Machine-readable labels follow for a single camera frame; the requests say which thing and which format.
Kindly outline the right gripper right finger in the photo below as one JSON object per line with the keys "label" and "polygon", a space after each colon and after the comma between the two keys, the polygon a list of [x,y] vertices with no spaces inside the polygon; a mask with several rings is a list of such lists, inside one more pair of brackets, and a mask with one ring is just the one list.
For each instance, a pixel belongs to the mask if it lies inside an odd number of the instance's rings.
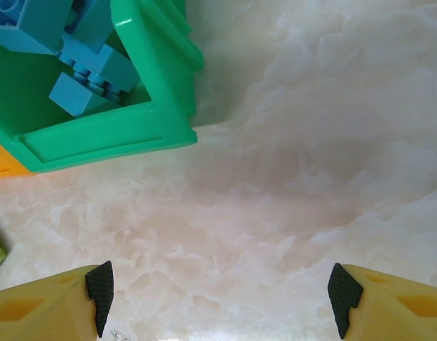
{"label": "right gripper right finger", "polygon": [[328,296],[341,340],[437,340],[437,287],[336,263]]}

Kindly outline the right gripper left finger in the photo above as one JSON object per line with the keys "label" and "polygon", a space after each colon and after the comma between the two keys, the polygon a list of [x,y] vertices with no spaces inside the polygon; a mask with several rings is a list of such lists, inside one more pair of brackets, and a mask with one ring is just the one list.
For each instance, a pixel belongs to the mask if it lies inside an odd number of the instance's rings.
{"label": "right gripper left finger", "polygon": [[0,340],[98,340],[114,298],[112,263],[0,291]]}

